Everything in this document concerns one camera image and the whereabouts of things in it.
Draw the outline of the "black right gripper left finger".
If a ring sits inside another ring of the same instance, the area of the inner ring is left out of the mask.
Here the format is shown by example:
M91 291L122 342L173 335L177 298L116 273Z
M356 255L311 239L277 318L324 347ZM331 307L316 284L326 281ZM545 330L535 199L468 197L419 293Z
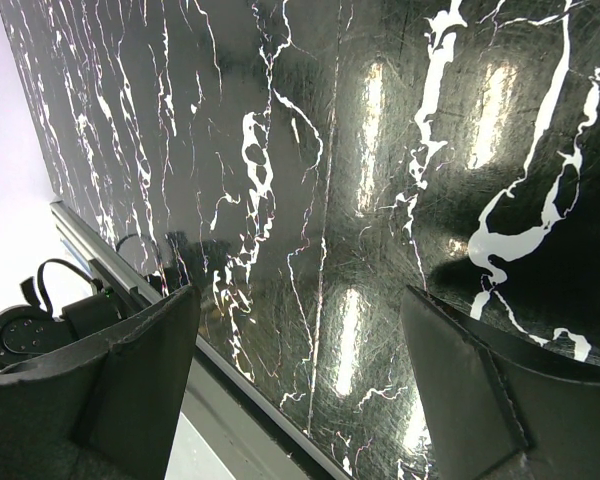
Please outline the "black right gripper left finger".
M162 479L200 321L182 287L0 371L0 479Z

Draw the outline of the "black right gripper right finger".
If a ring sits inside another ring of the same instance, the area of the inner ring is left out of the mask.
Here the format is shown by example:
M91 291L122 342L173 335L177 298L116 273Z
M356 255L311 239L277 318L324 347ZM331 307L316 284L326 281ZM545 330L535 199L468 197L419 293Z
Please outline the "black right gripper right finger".
M600 366L412 286L401 320L441 478L600 479Z

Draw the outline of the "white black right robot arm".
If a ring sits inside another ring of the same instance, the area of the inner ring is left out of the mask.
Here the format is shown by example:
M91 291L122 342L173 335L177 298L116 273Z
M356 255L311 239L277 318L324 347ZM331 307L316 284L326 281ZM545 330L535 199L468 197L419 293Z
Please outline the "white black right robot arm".
M0 313L0 479L161 479L201 313L107 272L55 316L42 277ZM600 366L476 321L417 288L401 318L443 479L600 479Z

